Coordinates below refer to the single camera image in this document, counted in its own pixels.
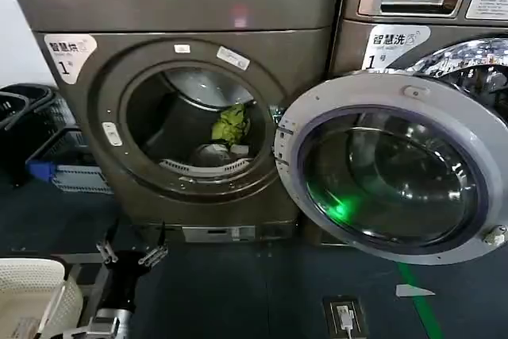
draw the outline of white wicker basket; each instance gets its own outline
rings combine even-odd
[[[0,258],[0,339],[41,339],[75,328],[83,308],[65,265],[43,258]]]

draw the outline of black basket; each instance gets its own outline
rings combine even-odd
[[[43,85],[0,89],[0,169],[15,187],[29,179],[25,161],[58,129],[48,112],[55,99]]]

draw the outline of green floor stripe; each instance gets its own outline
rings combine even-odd
[[[411,286],[418,287],[416,282],[416,278],[410,270],[408,264],[397,263],[398,270],[405,283],[408,283]],[[443,333],[441,332],[441,328],[439,323],[437,322],[436,315],[432,312],[430,305],[426,301],[426,297],[412,297],[414,307],[420,316],[421,323],[425,327],[425,331],[427,332],[427,336],[429,339],[443,339]]]

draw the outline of yellow-green cloth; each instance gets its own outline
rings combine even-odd
[[[221,113],[218,121],[212,127],[212,139],[223,140],[229,146],[239,144],[244,135],[248,132],[250,121],[244,105],[229,107]]]

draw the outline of door glass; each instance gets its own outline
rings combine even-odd
[[[319,210],[372,240],[437,243],[479,205],[462,156],[432,126],[387,110],[320,125],[306,137],[299,163]]]
[[[153,75],[132,94],[129,131],[160,166],[194,176],[246,168],[264,143],[264,116],[233,77],[200,68]]]

